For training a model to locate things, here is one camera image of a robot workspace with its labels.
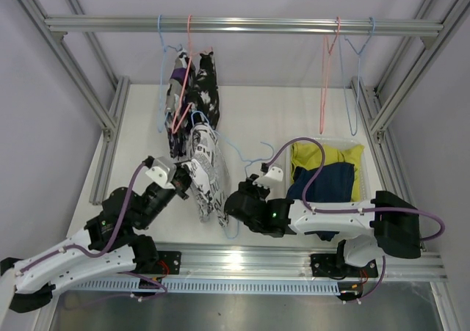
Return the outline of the white newspaper print trousers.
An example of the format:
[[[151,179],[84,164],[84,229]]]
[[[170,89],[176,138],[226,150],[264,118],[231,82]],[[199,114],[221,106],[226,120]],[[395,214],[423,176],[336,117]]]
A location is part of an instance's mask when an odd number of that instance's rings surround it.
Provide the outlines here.
[[[198,123],[192,127],[187,141],[187,162],[192,183],[190,189],[198,204],[199,220],[216,217],[222,228],[229,218],[224,205],[231,188],[230,175],[211,126]]]

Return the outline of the pink wire hanger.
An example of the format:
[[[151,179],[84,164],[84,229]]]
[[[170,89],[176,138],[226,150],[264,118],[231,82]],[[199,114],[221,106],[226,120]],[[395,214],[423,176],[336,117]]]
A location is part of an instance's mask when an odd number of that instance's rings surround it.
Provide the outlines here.
[[[170,124],[171,135],[177,134],[178,130],[182,127],[183,121],[186,119],[189,113],[195,114],[196,112],[199,112],[198,105],[195,102],[188,101],[186,107],[183,108],[183,103],[185,100],[185,92],[187,91],[187,87],[189,84],[189,72],[191,71],[192,58],[195,55],[192,49],[191,23],[192,23],[192,15],[189,15],[187,17],[187,22],[186,22],[187,48],[181,47],[180,49],[178,49],[178,52],[186,53],[186,56],[188,57],[188,61],[186,61],[186,59],[183,58],[183,60],[186,62],[186,66],[184,68],[184,77],[183,77],[183,82],[181,85],[181,91],[178,94],[178,100],[176,102],[176,107],[173,112],[173,119]]]
[[[336,41],[339,37],[339,32],[341,31],[341,18],[336,17],[336,28],[334,29],[334,38],[333,41],[329,41],[327,35],[323,36],[322,44],[322,86],[320,88],[320,116],[319,116],[319,133],[323,134],[325,130],[325,108],[326,100],[329,87],[329,78],[330,78],[330,66],[333,55],[333,50],[335,48]]]

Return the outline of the yellow-green trousers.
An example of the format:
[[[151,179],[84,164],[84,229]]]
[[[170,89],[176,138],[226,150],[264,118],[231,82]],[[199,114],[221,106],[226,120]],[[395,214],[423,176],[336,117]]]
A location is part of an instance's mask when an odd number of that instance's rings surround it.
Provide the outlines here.
[[[329,145],[323,145],[320,150],[317,145],[310,142],[296,142],[291,146],[291,184],[294,179],[293,170],[296,167],[304,167],[307,170],[317,168],[322,170],[325,165],[336,162],[347,162],[354,166],[355,182],[352,188],[352,199],[350,202],[358,202],[361,199],[361,157],[364,152],[363,145],[355,145],[346,150],[338,150]]]

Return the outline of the navy blue trousers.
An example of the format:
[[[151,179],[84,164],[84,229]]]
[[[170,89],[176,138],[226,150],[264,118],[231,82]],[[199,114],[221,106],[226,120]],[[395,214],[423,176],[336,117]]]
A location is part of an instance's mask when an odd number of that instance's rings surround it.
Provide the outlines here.
[[[301,200],[305,185],[314,176],[317,168],[307,170],[296,167],[293,170],[294,179],[287,190],[286,198]],[[306,201],[310,203],[346,203],[353,195],[355,182],[354,166],[347,162],[336,162],[325,165],[320,174],[309,186]]]

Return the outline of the black white floral trousers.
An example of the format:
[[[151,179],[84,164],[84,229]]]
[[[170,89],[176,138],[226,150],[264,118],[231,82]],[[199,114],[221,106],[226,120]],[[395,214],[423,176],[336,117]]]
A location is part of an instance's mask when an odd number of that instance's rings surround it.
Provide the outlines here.
[[[194,121],[206,122],[216,129],[220,120],[220,95],[214,52],[200,53],[199,70],[186,96],[189,104],[188,117],[194,114]]]

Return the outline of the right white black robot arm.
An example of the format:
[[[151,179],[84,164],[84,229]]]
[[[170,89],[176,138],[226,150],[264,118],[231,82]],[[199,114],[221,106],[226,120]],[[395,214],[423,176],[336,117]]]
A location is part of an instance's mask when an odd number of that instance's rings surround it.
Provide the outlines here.
[[[401,259],[421,256],[418,211],[395,194],[378,191],[375,198],[352,203],[303,203],[269,199],[271,188],[283,180],[274,167],[252,174],[229,195],[224,212],[254,233],[273,238],[335,233],[341,239],[334,266],[352,275],[368,262],[389,255]]]

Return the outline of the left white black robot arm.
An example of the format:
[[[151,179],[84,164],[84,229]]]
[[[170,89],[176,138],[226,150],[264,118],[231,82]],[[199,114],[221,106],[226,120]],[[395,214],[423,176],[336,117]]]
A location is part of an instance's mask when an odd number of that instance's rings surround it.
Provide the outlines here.
[[[164,170],[143,162],[151,183],[142,194],[133,186],[115,189],[101,204],[98,216],[64,241],[31,258],[1,261],[1,312],[28,313],[46,306],[55,296],[79,284],[113,274],[141,280],[153,274],[156,291],[162,279],[179,273],[181,254],[157,250],[152,237],[143,234],[174,197],[187,199],[192,182],[182,164]]]

